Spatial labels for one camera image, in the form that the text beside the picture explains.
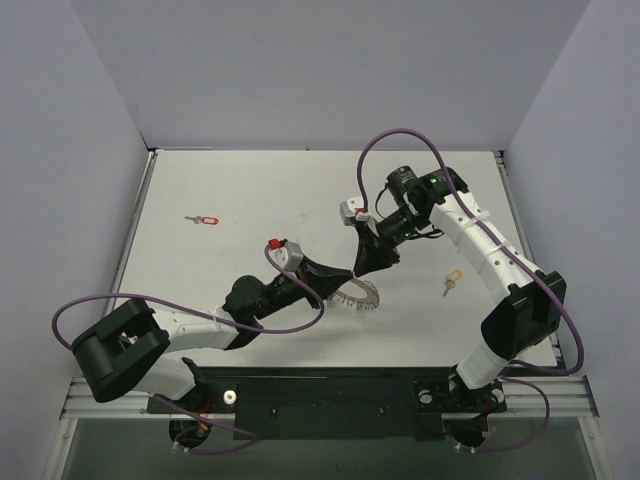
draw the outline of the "white table surface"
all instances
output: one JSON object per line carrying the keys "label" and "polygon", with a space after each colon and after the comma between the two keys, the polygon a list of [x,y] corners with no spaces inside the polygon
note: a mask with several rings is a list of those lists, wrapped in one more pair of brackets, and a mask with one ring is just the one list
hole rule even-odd
{"label": "white table surface", "polygon": [[[145,293],[211,310],[233,282],[251,274],[268,283],[277,274],[263,247],[271,238],[298,242],[312,260],[351,269],[357,235],[345,227],[339,204],[357,196],[351,151],[160,151],[142,209],[121,292]],[[491,152],[444,152],[445,162],[469,184],[478,203],[521,248]],[[386,176],[410,165],[420,176],[438,168],[426,152],[372,152],[364,167],[371,208]],[[384,214],[395,209],[386,194]],[[184,219],[212,216],[216,226]],[[480,324],[492,310],[489,292],[446,237],[399,247],[401,261],[367,275],[381,305],[355,312],[327,307],[321,322],[291,335],[260,335],[231,352],[176,352],[202,366],[438,367],[458,363],[481,341]],[[443,297],[445,275],[463,271]],[[306,301],[262,320],[290,328],[315,315]],[[547,339],[521,358],[556,365]]]}

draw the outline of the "black cable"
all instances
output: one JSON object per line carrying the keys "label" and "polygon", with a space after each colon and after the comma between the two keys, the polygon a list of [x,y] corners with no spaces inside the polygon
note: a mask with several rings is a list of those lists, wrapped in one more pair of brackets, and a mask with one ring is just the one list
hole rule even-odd
{"label": "black cable", "polygon": [[385,184],[384,184],[384,188],[383,188],[382,190],[380,190],[380,193],[378,193],[378,196],[376,197],[376,202],[375,202],[375,204],[374,204],[374,208],[375,208],[375,210],[376,210],[376,213],[378,214],[378,216],[379,216],[380,218],[383,218],[383,219],[384,219],[384,218],[387,218],[387,217],[385,217],[384,215],[382,215],[382,214],[380,213],[380,210],[378,210],[378,202],[380,201],[380,199],[382,198],[382,195],[384,195],[384,192],[386,192],[386,191],[387,191],[387,184],[385,183]]}
{"label": "black cable", "polygon": [[411,237],[409,237],[408,240],[417,240],[419,238],[428,238],[430,240],[435,240],[436,238],[440,238],[443,235],[444,235],[444,232],[442,230],[439,230],[436,227],[432,226],[430,232],[416,233]]}

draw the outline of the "cable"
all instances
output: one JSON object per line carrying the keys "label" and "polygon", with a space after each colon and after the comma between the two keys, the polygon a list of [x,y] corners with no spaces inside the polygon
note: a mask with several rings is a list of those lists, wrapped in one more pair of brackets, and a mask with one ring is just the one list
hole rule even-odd
{"label": "cable", "polygon": [[428,238],[430,240],[435,240],[437,238],[440,238],[444,235],[444,232],[434,226],[431,226],[431,231],[427,232],[427,233],[415,233],[413,234],[411,237],[409,237],[407,240],[417,240],[419,238]]}
{"label": "cable", "polygon": [[384,195],[384,192],[387,191],[387,184],[384,184],[384,188],[382,190],[380,190],[380,193],[378,193],[378,196],[376,197],[376,201],[374,203],[374,208],[376,209],[376,213],[378,214],[378,216],[382,219],[387,218],[384,215],[382,215],[380,213],[380,210],[378,210],[378,203],[380,202],[380,199],[382,198],[382,195]]}
{"label": "cable", "polygon": [[465,450],[467,452],[472,452],[472,453],[509,452],[511,450],[517,450],[518,448],[526,447],[527,445],[535,442],[538,438],[540,438],[542,436],[542,434],[549,427],[549,422],[551,420],[551,405],[549,404],[549,397],[547,397],[547,394],[544,393],[540,387],[538,387],[534,383],[526,382],[524,380],[518,380],[516,378],[500,377],[500,380],[502,380],[503,382],[517,383],[517,384],[520,384],[520,385],[525,385],[525,386],[527,386],[529,388],[533,388],[535,391],[537,391],[540,394],[540,396],[542,397],[542,400],[544,400],[544,408],[545,408],[544,420],[542,421],[542,426],[540,427],[540,429],[536,433],[534,433],[530,437],[525,438],[521,442],[515,443],[513,445],[508,445],[508,446],[504,446],[504,447],[484,447],[484,448],[483,447],[478,447],[478,448],[473,448],[472,449],[471,447],[467,447],[466,445],[462,445],[460,442],[458,442],[455,439],[455,437],[452,435],[452,433],[451,433],[451,426],[447,424],[445,430],[447,431],[447,434],[449,435],[449,438],[451,438],[451,440],[453,440],[457,445],[460,446],[459,448],[461,448],[461,449],[463,449],[463,450]]}
{"label": "cable", "polygon": [[571,315],[569,315],[569,312],[564,307],[564,305],[562,304],[560,299],[542,281],[542,279],[540,279],[535,274],[535,272],[533,272],[529,267],[527,267],[522,262],[522,260],[520,260],[520,258],[517,255],[514,255],[513,253],[511,253],[509,251],[509,249],[507,247],[502,245],[502,242],[500,241],[500,239],[496,236],[496,234],[482,220],[476,219],[476,216],[473,214],[473,212],[471,212],[469,207],[467,207],[465,205],[465,203],[462,201],[462,198],[460,197],[460,194],[456,190],[456,187],[453,184],[453,180],[451,179],[451,175],[449,175],[449,171],[447,170],[447,166],[445,165],[444,160],[442,159],[442,155],[440,154],[440,152],[438,151],[436,146],[433,144],[433,142],[431,142],[431,140],[429,140],[424,134],[422,134],[422,133],[420,133],[420,132],[418,132],[416,130],[409,129],[409,128],[395,128],[395,129],[387,130],[385,132],[380,133],[379,135],[374,137],[369,143],[367,143],[367,145],[362,150],[362,153],[360,154],[360,158],[358,159],[358,166],[356,168],[356,180],[358,182],[358,188],[360,189],[360,195],[362,195],[362,199],[364,201],[364,208],[363,208],[364,212],[368,211],[368,206],[369,206],[369,201],[367,199],[367,192],[365,191],[364,181],[362,180],[362,166],[364,164],[364,159],[366,158],[367,154],[374,147],[374,145],[376,143],[378,143],[380,140],[382,140],[385,137],[388,137],[390,135],[396,135],[396,134],[411,135],[413,137],[416,137],[416,138],[422,140],[427,145],[427,147],[429,147],[429,150],[431,150],[433,155],[436,157],[436,160],[438,161],[438,165],[440,165],[440,169],[442,170],[442,173],[443,173],[443,175],[445,177],[445,180],[447,182],[447,186],[451,190],[451,194],[455,198],[456,202],[458,202],[458,205],[460,205],[460,208],[462,208],[464,213],[469,218],[475,219],[477,225],[487,234],[487,236],[491,239],[491,241],[493,241],[493,243],[495,243],[497,246],[500,247],[500,251],[502,253],[504,253],[511,261],[513,261],[513,263],[518,265],[518,267],[520,267],[522,269],[522,271],[524,271],[527,275],[529,275],[533,279],[533,281],[551,299],[551,301],[553,302],[555,307],[560,312],[560,315],[562,315],[562,317],[565,319],[565,322],[567,322],[567,326],[569,327],[569,330],[571,331],[571,335],[573,336],[573,339],[574,339],[574,341],[576,343],[576,348],[577,348],[577,351],[578,351],[578,358],[576,360],[576,364],[572,368],[569,368],[569,369],[545,368],[545,367],[539,367],[537,365],[532,365],[530,363],[523,362],[523,361],[520,361],[520,360],[514,360],[512,363],[517,364],[517,365],[526,366],[526,367],[535,369],[535,370],[537,370],[539,372],[546,373],[548,375],[565,376],[565,375],[571,375],[571,374],[574,374],[574,373],[580,371],[580,369],[584,365],[584,345],[582,343],[582,338],[580,337],[580,333],[578,332],[578,329],[577,329],[575,323],[573,322],[573,319],[571,318]]}
{"label": "cable", "polygon": [[324,315],[324,310],[325,310],[324,301],[322,300],[320,295],[318,295],[315,292],[315,290],[313,290],[310,286],[308,286],[302,280],[299,280],[298,277],[296,277],[294,274],[292,274],[290,272],[287,272],[282,267],[280,267],[280,265],[278,265],[275,262],[275,260],[273,260],[271,258],[271,255],[269,255],[269,251],[270,250],[271,250],[271,247],[269,245],[265,246],[264,255],[265,255],[267,261],[271,264],[271,266],[273,268],[275,268],[278,272],[280,272],[282,275],[287,277],[289,280],[291,280],[292,282],[297,284],[300,288],[302,288],[305,291],[307,291],[318,302],[318,305],[320,306],[320,310],[319,310],[318,314],[316,315],[316,317],[313,320],[311,320],[310,322],[305,323],[304,325],[301,325],[299,327],[286,328],[286,329],[283,329],[283,330],[273,330],[273,329],[267,329],[267,328],[262,329],[262,328],[251,327],[249,325],[243,325],[241,323],[236,323],[236,322],[233,322],[231,320],[227,320],[225,318],[216,317],[216,316],[214,316],[213,314],[211,314],[209,312],[201,312],[200,310],[195,310],[193,308],[185,307],[183,305],[179,305],[177,303],[169,302],[169,301],[163,300],[161,298],[152,297],[150,295],[141,295],[141,294],[138,294],[138,293],[101,293],[101,294],[97,294],[97,295],[87,295],[86,297],[77,298],[75,300],[70,301],[69,303],[65,303],[64,305],[62,305],[56,311],[56,313],[53,314],[53,318],[51,319],[51,329],[53,330],[53,335],[56,337],[58,342],[60,342],[60,344],[64,348],[66,348],[67,350],[71,350],[71,344],[69,342],[67,342],[62,337],[62,335],[60,334],[60,330],[58,329],[58,321],[60,319],[60,315],[62,315],[69,308],[74,307],[76,305],[79,305],[81,303],[92,302],[94,300],[103,300],[103,299],[107,299],[107,298],[129,298],[129,299],[131,299],[131,298],[139,298],[139,299],[145,300],[147,302],[157,303],[158,305],[163,305],[165,307],[172,308],[174,310],[179,310],[181,312],[188,313],[190,315],[195,315],[196,317],[205,318],[207,320],[211,320],[213,318],[215,321],[220,322],[220,323],[222,323],[224,325],[228,325],[230,327],[235,327],[235,328],[240,328],[242,330],[249,330],[250,332],[257,332],[257,333],[270,333],[270,334],[275,334],[275,335],[283,334],[283,333],[297,333],[297,332],[301,332],[303,330],[306,330],[307,328],[313,327],[316,323],[318,323],[320,321],[320,319]]}
{"label": "cable", "polygon": [[[178,413],[182,413],[183,415],[187,415],[191,418],[193,418],[194,420],[197,420],[199,422],[202,423],[206,423],[207,425],[211,426],[211,427],[215,427],[215,428],[221,428],[222,430],[227,430],[228,432],[232,432],[232,433],[238,433],[240,435],[245,435],[247,437],[251,437],[251,440],[247,440],[246,442],[244,442],[241,445],[236,445],[235,447],[230,447],[230,448],[223,448],[220,450],[202,450],[202,449],[185,449],[185,452],[187,453],[191,453],[194,455],[224,455],[226,453],[232,453],[232,452],[237,452],[238,450],[243,450],[247,447],[250,447],[251,445],[256,444],[257,442],[260,441],[260,439],[258,438],[258,436],[255,433],[252,432],[247,432],[246,430],[242,430],[240,428],[236,428],[236,427],[230,427],[228,425],[224,425],[223,423],[219,423],[216,422],[214,420],[211,420],[209,418],[203,417],[202,415],[198,415],[197,413],[193,413],[190,412],[189,410],[186,410],[182,407],[180,407],[179,405],[176,405],[175,403],[173,403],[171,400],[169,400],[166,397],[163,397],[162,395],[154,395],[153,397],[151,397],[154,400],[157,400],[158,402],[162,403],[163,405],[169,407],[170,409],[178,412]],[[178,440],[180,440],[184,435],[186,435],[187,433],[193,431],[193,430],[197,430],[198,427],[193,427],[193,428],[189,428],[187,430],[184,430],[182,432],[180,432],[178,435],[176,435],[176,437],[174,438],[174,442],[178,442]]]}

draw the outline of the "yellow key tag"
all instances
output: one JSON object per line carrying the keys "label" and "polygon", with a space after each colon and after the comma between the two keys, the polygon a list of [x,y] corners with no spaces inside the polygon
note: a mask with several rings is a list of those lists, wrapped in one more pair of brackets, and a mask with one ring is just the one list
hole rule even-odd
{"label": "yellow key tag", "polygon": [[461,278],[462,278],[462,270],[454,270],[449,275],[447,275],[447,280],[453,283],[457,282]]}

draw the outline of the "robotic arm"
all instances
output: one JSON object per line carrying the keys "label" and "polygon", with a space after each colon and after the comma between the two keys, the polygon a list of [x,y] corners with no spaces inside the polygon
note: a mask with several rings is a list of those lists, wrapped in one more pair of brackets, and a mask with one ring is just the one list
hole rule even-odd
{"label": "robotic arm", "polygon": [[[202,313],[195,311],[192,315],[152,309],[142,298],[123,303],[71,345],[94,398],[109,402],[136,390],[192,404],[190,399],[206,390],[206,381],[191,360],[170,358],[166,353],[245,347],[261,332],[268,332],[260,325],[261,319],[302,299],[322,312],[323,301],[342,285],[398,263],[398,247],[432,225],[469,260],[496,303],[482,322],[483,341],[451,368],[448,381],[445,378],[440,406],[448,412],[484,406],[496,377],[517,355],[557,330],[560,314],[542,288],[505,254],[503,248],[519,256],[497,233],[489,213],[478,206],[467,184],[454,170],[448,173],[476,218],[463,211],[442,170],[417,177],[407,166],[387,177],[386,187],[398,209],[382,221],[364,211],[362,198],[340,205],[343,223],[354,227],[359,239],[353,271],[320,265],[296,243],[271,240],[268,250],[274,252],[281,273],[266,285],[250,275],[240,277],[210,318],[201,318],[195,313]],[[496,233],[499,246],[478,220]],[[564,298],[566,284],[557,272],[544,274],[533,263],[521,260],[560,300]]]}

